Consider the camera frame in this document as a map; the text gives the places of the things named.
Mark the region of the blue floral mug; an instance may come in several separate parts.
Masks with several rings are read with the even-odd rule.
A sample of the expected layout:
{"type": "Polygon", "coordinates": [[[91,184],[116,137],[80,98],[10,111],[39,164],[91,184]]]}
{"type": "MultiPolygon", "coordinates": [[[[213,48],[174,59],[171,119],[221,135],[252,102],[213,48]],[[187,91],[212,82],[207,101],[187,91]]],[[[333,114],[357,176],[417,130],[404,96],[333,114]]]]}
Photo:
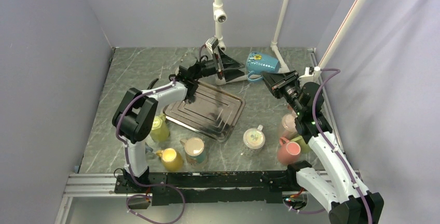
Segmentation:
{"type": "Polygon", "coordinates": [[[245,67],[248,72],[246,76],[248,82],[258,82],[262,80],[261,76],[255,79],[251,76],[260,75],[261,72],[276,73],[280,68],[280,62],[270,55],[254,51],[248,55],[245,67]]]}

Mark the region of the beige teal patterned mug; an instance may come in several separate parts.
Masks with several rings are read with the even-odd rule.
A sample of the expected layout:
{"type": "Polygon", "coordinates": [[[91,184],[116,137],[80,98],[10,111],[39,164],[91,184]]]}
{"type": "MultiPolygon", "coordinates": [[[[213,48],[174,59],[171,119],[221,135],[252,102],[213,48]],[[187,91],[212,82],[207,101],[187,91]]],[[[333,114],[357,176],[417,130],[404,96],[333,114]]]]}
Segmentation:
{"type": "Polygon", "coordinates": [[[183,138],[180,143],[184,147],[187,163],[192,167],[202,166],[208,161],[208,153],[202,139],[198,137],[183,138]]]}

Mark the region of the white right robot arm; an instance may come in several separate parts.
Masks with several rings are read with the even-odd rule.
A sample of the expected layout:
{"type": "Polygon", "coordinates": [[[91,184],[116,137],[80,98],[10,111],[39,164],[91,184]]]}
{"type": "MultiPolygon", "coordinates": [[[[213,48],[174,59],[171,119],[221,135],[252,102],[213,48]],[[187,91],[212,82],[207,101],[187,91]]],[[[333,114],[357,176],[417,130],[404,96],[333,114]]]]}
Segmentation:
{"type": "Polygon", "coordinates": [[[324,83],[299,82],[296,71],[274,74],[262,72],[263,81],[277,99],[285,99],[296,113],[298,134],[318,156],[330,182],[307,162],[288,166],[286,184],[292,190],[307,190],[328,213],[330,223],[378,223],[384,199],[372,193],[349,164],[336,135],[321,112],[324,83]]]}

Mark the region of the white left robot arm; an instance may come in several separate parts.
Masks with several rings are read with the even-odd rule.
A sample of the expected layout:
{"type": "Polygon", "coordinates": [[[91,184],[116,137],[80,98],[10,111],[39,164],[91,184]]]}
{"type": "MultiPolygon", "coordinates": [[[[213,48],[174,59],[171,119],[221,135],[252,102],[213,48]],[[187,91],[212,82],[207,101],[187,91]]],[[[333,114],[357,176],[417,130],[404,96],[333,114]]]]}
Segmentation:
{"type": "Polygon", "coordinates": [[[152,130],[156,111],[190,99],[201,78],[215,75],[224,79],[227,74],[241,72],[245,67],[224,53],[217,37],[209,38],[204,46],[210,54],[208,59],[197,59],[189,67],[179,66],[164,86],[154,88],[155,81],[152,81],[147,90],[130,88],[114,113],[112,124],[125,152],[123,174],[129,180],[129,187],[137,193],[144,192],[150,184],[144,139],[152,130]]]}

